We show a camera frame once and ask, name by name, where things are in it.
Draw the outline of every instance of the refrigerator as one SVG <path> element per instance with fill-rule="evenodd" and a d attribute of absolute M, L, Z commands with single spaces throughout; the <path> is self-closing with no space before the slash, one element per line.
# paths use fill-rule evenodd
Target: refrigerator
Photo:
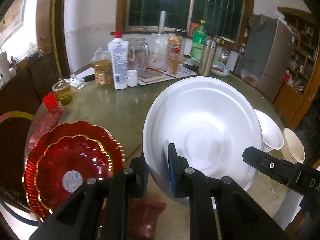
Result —
<path fill-rule="evenodd" d="M 271 102 L 275 99 L 294 48 L 292 31 L 280 20 L 268 18 L 250 30 L 247 48 L 236 69 L 245 69 L 260 79 L 256 88 Z"/>

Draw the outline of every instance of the gold-rimmed red plate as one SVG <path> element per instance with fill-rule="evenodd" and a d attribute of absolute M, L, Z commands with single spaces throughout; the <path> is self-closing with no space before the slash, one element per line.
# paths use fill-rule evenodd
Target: gold-rimmed red plate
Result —
<path fill-rule="evenodd" d="M 42 206 L 54 212 L 87 179 L 112 176 L 112 160 L 102 144 L 79 135 L 47 147 L 37 162 L 34 184 Z"/>
<path fill-rule="evenodd" d="M 46 148 L 66 136 L 85 135 L 87 138 L 99 141 L 104 150 L 112 159 L 113 173 L 123 170 L 124 154 L 120 144 L 113 139 L 110 132 L 100 126 L 93 126 L 87 122 L 64 123 L 56 126 L 52 131 L 45 133 L 31 150 L 25 165 L 22 181 L 27 193 L 27 201 L 30 208 L 40 219 L 44 220 L 50 216 L 50 212 L 40 203 L 38 191 L 34 184 L 36 175 L 36 164 L 44 154 Z"/>

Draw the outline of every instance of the table surface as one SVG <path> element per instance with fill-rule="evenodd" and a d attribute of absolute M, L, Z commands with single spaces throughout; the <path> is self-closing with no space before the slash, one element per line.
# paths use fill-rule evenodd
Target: table surface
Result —
<path fill-rule="evenodd" d="M 211 76 L 236 88 L 253 108 L 269 115 L 283 130 L 283 124 L 274 106 L 254 88 L 232 75 L 220 77 L 211 74 Z M 94 81 L 90 82 L 74 95 L 74 99 L 68 105 L 59 123 L 86 121 L 107 128 L 123 146 L 125 165 L 128 166 L 132 158 L 141 154 L 143 125 L 153 101 L 165 88 L 178 80 L 180 79 L 128 87 L 123 90 L 115 90 L 113 85 L 99 86 Z M 28 138 L 46 113 L 42 105 L 35 115 Z M 283 159 L 281 151 L 273 150 L 269 154 Z M 247 192 L 273 217 L 284 200 L 287 188 L 259 172 Z M 166 203 L 166 209 L 157 220 L 155 239 L 189 239 L 189 209 L 164 195 L 151 176 L 149 176 L 145 199 Z"/>

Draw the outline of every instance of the book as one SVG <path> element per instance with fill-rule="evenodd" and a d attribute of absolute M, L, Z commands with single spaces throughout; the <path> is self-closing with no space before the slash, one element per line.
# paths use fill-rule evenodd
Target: book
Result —
<path fill-rule="evenodd" d="M 143 71 L 139 72 L 138 74 L 138 79 L 146 83 L 156 81 L 165 77 L 165 74 L 159 71 Z"/>

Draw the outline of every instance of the white plate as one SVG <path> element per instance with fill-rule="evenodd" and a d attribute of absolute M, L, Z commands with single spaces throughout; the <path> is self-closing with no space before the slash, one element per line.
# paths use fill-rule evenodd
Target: white plate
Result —
<path fill-rule="evenodd" d="M 284 145 L 284 139 L 280 128 L 264 112 L 261 112 L 257 109 L 255 109 L 254 111 L 258 117 L 262 130 L 264 142 L 263 151 L 269 152 L 273 149 L 280 150 Z"/>
<path fill-rule="evenodd" d="M 243 151 L 263 148 L 259 120 L 236 89 L 215 78 L 191 77 L 172 84 L 153 102 L 143 128 L 143 151 L 158 187 L 175 202 L 170 187 L 167 147 L 205 175 L 232 177 L 248 190 L 258 171 L 242 160 Z"/>

